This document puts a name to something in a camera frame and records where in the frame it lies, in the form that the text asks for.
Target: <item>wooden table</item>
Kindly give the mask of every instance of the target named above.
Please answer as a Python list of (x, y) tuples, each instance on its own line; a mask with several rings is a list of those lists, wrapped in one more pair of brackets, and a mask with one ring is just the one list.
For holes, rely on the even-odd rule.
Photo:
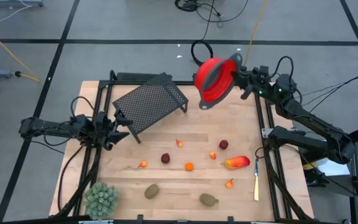
[[(83, 82), (80, 96), (94, 103), (97, 87), (98, 82)], [(136, 87), (114, 85), (111, 102)], [(203, 111), (198, 107), (200, 96), (194, 86), (178, 87), (189, 99), (187, 113), (178, 109), (146, 129), (139, 134), (141, 144), (137, 144), (133, 136), (128, 136), (112, 151), (102, 151), (97, 181), (114, 185), (120, 193), (116, 214), (111, 218), (133, 220), (138, 214), (143, 214), (145, 220), (227, 220), (228, 216), (233, 216), (235, 221), (274, 221), (263, 159), (259, 165), (259, 201), (254, 201), (254, 152), (262, 145), (254, 97), (241, 100), (242, 91), (235, 88), (220, 104)], [(111, 105), (110, 118), (113, 118), (114, 110)], [(92, 116), (91, 108), (81, 99), (75, 113)], [(279, 117), (274, 110), (273, 117), (276, 125), (292, 127), (291, 121)], [(177, 147), (176, 139), (183, 141), (183, 148)], [(229, 141), (226, 150), (218, 148), (222, 139)], [(62, 167), (78, 148), (77, 140), (67, 143)], [(213, 151), (217, 154), (216, 160), (209, 158), (209, 153)], [(71, 161), (65, 172), (62, 205), (77, 189), (84, 153), (85, 149)], [(169, 164), (160, 161), (164, 153), (170, 154)], [(249, 167), (227, 170), (222, 165), (225, 159), (240, 155), (251, 160)], [(287, 189), (303, 210), (313, 217), (299, 155), (282, 147), (281, 157)], [(148, 166), (137, 169), (143, 160), (148, 162)], [(193, 171), (185, 171), (187, 162), (194, 163)], [(234, 187), (227, 189), (225, 183), (231, 178), (234, 179)], [(144, 191), (151, 184), (157, 184), (160, 193), (148, 200)], [(50, 214), (57, 213), (57, 189), (58, 186)], [(285, 217), (282, 196), (278, 189), (277, 192), (280, 214)], [(198, 200), (202, 193), (214, 195), (219, 203), (213, 207), (204, 206)], [(81, 214), (84, 214), (84, 208), (81, 208)]]

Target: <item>kiwi fruit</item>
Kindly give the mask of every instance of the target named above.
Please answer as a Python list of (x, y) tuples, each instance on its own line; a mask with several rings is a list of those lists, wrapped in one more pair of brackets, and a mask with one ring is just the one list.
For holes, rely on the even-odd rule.
[(219, 200), (213, 197), (210, 194), (201, 194), (200, 195), (200, 202), (206, 206), (213, 206), (215, 203), (218, 203)]
[(152, 184), (144, 192), (144, 197), (146, 197), (147, 199), (154, 198), (159, 191), (160, 188), (157, 186), (157, 184)]

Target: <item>small orange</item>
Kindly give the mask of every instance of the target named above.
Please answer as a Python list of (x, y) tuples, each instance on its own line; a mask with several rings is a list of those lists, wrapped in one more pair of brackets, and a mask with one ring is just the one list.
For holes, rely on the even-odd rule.
[(194, 169), (194, 165), (192, 162), (188, 162), (185, 164), (185, 170), (192, 171)]
[(216, 153), (215, 152), (209, 153), (209, 156), (210, 156), (211, 159), (216, 159)]
[(147, 161), (140, 162), (139, 167), (141, 167), (141, 168), (147, 167)]
[(233, 187), (233, 179), (226, 182), (226, 187), (229, 189)]
[(178, 146), (178, 147), (183, 147), (183, 142), (182, 142), (182, 141), (177, 140), (177, 146)]

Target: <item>green succulent plant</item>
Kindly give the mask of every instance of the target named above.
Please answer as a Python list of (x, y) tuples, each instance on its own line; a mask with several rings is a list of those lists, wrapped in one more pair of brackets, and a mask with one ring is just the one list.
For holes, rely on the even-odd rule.
[(106, 183), (94, 184), (85, 193), (85, 213), (93, 220), (103, 217), (112, 217), (118, 205), (119, 193), (114, 186), (108, 187)]

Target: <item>concrete floor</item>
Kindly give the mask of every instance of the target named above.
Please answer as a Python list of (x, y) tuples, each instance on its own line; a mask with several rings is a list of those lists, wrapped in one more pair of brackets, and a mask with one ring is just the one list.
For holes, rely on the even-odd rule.
[[(54, 43), (6, 44), (40, 77), (42, 83), (16, 77), (0, 79), (0, 203), (22, 146), (17, 133), (20, 120), (33, 115), (74, 2), (45, 0), (44, 7), (26, 9), (0, 23), (2, 39), (48, 39)], [(358, 0), (346, 2), (358, 26)], [(262, 0), (249, 0), (237, 19), (225, 23), (222, 28), (210, 24), (206, 39), (249, 40), (262, 4)], [(244, 0), (215, 2), (217, 10), (226, 19), (236, 15), (243, 5)], [(0, 19), (12, 12), (8, 7), (0, 7)], [(201, 12), (208, 17), (209, 11)], [(200, 39), (205, 28), (206, 22), (195, 12), (179, 11), (173, 1), (80, 0), (68, 39), (142, 41), (139, 44), (65, 44), (40, 117), (66, 120), (70, 115), (70, 102), (78, 95), (81, 82), (107, 79), (110, 69), (116, 72), (167, 72), (173, 75), (174, 80), (191, 80), (197, 66), (192, 61), (187, 40)], [(144, 41), (153, 39), (176, 41), (175, 44)], [(327, 41), (357, 42), (339, 0), (270, 1), (255, 39), (320, 42), (317, 46), (289, 43), (252, 47), (250, 67), (268, 65), (272, 71), (281, 56), (291, 56), (295, 63), (294, 79), (303, 93), (358, 75), (357, 44), (326, 44)], [(215, 44), (212, 47), (215, 56), (222, 58), (237, 52), (237, 49), (245, 55), (248, 49), (247, 45), (236, 44)], [(201, 60), (208, 57), (203, 46), (196, 46), (195, 51)], [(0, 69), (25, 72), (25, 68), (1, 47)], [(289, 69), (288, 64), (283, 63), (280, 71)], [(314, 96), (305, 97), (304, 102)], [(344, 131), (358, 129), (358, 82), (343, 87), (314, 112)], [(64, 145), (56, 148), (65, 150)], [(47, 217), (61, 163), (61, 154), (41, 145), (30, 145), (4, 221)], [(316, 218), (326, 222), (350, 218), (348, 198), (323, 189), (310, 189), (310, 197)]]

